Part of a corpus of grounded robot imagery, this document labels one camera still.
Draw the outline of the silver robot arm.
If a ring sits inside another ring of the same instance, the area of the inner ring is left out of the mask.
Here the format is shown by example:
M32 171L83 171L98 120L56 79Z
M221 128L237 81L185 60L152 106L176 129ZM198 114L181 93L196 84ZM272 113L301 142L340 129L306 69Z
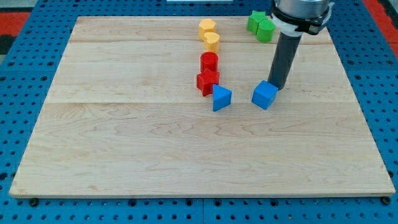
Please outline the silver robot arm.
M287 36L317 35L330 20L334 4L330 0L274 0L270 17Z

